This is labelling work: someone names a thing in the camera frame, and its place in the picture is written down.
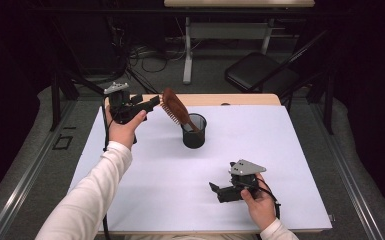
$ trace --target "person's left hand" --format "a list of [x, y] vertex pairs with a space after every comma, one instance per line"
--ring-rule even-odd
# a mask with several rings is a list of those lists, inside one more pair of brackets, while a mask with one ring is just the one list
[[113, 121], [110, 113], [110, 106], [105, 108], [105, 114], [107, 117], [107, 124], [109, 125], [109, 140], [121, 143], [131, 150], [135, 139], [135, 130], [145, 119], [146, 111], [140, 111], [132, 120], [130, 120], [130, 122], [126, 124], [118, 124]]

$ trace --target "wooden hairbrush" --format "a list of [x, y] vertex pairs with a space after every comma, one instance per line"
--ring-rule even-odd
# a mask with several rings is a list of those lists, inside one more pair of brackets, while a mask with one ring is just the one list
[[194, 132], [200, 131], [193, 124], [185, 105], [183, 105], [171, 88], [164, 89], [160, 105], [176, 124], [188, 124]]

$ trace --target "white paper sheet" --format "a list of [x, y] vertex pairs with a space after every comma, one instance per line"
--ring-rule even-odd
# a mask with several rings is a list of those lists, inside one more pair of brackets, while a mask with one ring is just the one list
[[[264, 178], [282, 204], [286, 227], [332, 228], [284, 107], [232, 105], [188, 111], [207, 119], [206, 141], [199, 149], [184, 146], [180, 126], [160, 107], [136, 130], [133, 163], [108, 212], [110, 231], [258, 232], [244, 201], [219, 203], [209, 186], [231, 186], [229, 162], [240, 159], [267, 168]], [[70, 189], [97, 163], [104, 138], [99, 111]]]

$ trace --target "white sleeve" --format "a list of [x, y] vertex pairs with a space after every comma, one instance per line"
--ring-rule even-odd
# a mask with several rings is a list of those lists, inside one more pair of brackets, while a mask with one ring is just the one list
[[277, 218], [260, 233], [260, 236], [262, 240], [298, 240], [297, 236]]
[[56, 206], [36, 239], [93, 239], [131, 162], [127, 147], [109, 142], [98, 164]]

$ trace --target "person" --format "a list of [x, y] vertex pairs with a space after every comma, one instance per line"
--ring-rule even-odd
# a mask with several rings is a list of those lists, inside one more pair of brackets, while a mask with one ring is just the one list
[[[114, 199], [118, 183], [132, 162], [132, 146], [136, 128], [146, 117], [142, 110], [125, 125], [112, 121], [109, 107], [106, 108], [109, 142], [107, 150], [101, 155], [97, 165], [84, 177], [55, 207], [39, 230], [36, 239], [93, 239], [102, 224]], [[261, 174], [257, 177], [264, 180]], [[263, 240], [289, 240], [296, 236], [285, 228], [275, 217], [271, 197], [263, 193], [261, 198], [253, 199], [248, 190], [241, 192], [248, 205], [249, 214], [261, 229]], [[217, 239], [214, 235], [161, 235], [157, 238], [131, 235], [125, 239]], [[255, 239], [254, 235], [219, 235], [218, 239]]]

